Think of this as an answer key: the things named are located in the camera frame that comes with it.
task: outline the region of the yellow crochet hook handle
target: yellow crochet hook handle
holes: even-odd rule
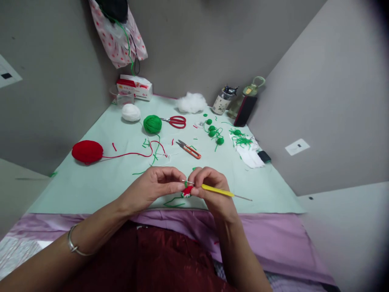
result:
[[[248,201],[252,201],[252,199],[248,199],[248,198],[245,198],[245,197],[234,195],[232,192],[221,190],[221,189],[217,189],[217,188],[214,188],[214,187],[210,187],[208,185],[202,184],[201,187],[203,189],[207,190],[207,191],[212,191],[214,193],[219,193],[219,194],[226,195],[226,196],[229,196],[229,197],[237,197],[237,198],[245,199],[245,200],[248,200]]]
[[[232,192],[229,192],[229,191],[225,191],[225,190],[221,190],[221,189],[217,189],[217,188],[214,188],[214,187],[210,187],[210,186],[207,186],[207,185],[201,185],[201,187],[207,191],[212,191],[214,193],[220,193],[222,195],[227,195],[229,197],[235,197],[235,195],[232,193]]]

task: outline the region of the black phone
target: black phone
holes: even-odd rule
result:
[[[243,99],[242,105],[240,106],[238,115],[236,116],[234,126],[235,127],[244,127],[246,126],[247,120],[251,115],[252,110],[258,97],[246,96]]]

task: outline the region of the pink cloth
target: pink cloth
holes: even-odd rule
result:
[[[55,240],[88,215],[26,214],[7,236]],[[265,271],[335,285],[296,214],[240,214],[249,244]],[[212,215],[201,210],[146,211],[132,221],[177,231],[222,261]]]
[[[131,14],[130,8],[127,11],[126,23],[112,24],[102,13],[95,0],[89,0],[90,9],[96,30],[103,43],[104,49],[116,68],[127,66],[131,59],[135,62],[136,57],[139,60],[147,58],[147,51],[137,24]]]

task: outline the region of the red scissors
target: red scissors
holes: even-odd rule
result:
[[[186,119],[183,116],[172,116],[170,119],[161,118],[161,120],[169,122],[169,124],[177,129],[183,129],[186,127]]]

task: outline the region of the electrical outlet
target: electrical outlet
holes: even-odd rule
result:
[[[22,80],[20,75],[0,55],[0,88]]]
[[[301,151],[304,151],[308,148],[310,148],[310,146],[307,144],[307,142],[305,142],[302,139],[298,139],[296,142],[285,147],[285,149],[288,151],[288,153],[291,156],[293,156]]]

